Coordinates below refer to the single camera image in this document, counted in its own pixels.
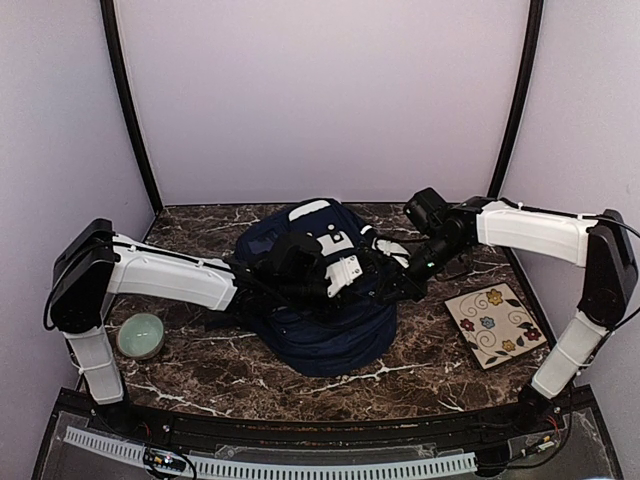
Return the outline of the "navy blue backpack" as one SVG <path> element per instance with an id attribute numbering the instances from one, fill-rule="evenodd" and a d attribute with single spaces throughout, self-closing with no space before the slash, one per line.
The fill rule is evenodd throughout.
<path id="1" fill-rule="evenodd" d="M 297 285 L 323 278 L 322 268 L 356 255 L 363 274 L 340 292 L 355 301 L 317 320 L 263 295 L 242 305 L 239 322 L 278 357 L 309 377 L 336 377 L 383 355 L 397 329 L 397 307 L 381 301 L 382 282 L 400 265 L 372 248 L 375 229 L 335 199 L 313 199 L 280 210 L 246 230 L 233 258 L 262 275 Z"/>

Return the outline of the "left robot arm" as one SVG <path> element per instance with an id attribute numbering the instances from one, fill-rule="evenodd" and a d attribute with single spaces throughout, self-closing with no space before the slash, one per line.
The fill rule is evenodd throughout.
<path id="1" fill-rule="evenodd" d="M 231 312 L 257 295 L 276 306 L 309 310 L 355 279 L 346 261 L 322 268 L 323 278 L 297 285 L 254 267 L 157 249 L 119 235 L 97 218 L 66 247 L 53 267 L 43 325 L 69 343 L 101 417 L 120 436 L 141 427 L 140 412 L 127 403 L 127 388 L 103 325 L 109 295 L 146 295 Z"/>

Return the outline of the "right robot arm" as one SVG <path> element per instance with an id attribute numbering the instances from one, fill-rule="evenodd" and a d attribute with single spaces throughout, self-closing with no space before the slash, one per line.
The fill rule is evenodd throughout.
<path id="1" fill-rule="evenodd" d="M 373 242 L 375 250 L 400 264 L 383 295 L 388 302 L 423 299 L 429 279 L 478 245 L 520 250 L 582 269 L 581 297 L 573 317 L 510 413 L 517 432 L 534 432 L 547 420 L 552 401 L 633 318 L 628 308 L 639 266 L 630 238 L 637 230 L 612 209 L 569 213 L 483 196 L 450 203 L 433 188 L 416 193 L 404 213 L 422 236 L 414 252 L 404 252 L 400 241 L 390 237 L 379 236 Z"/>

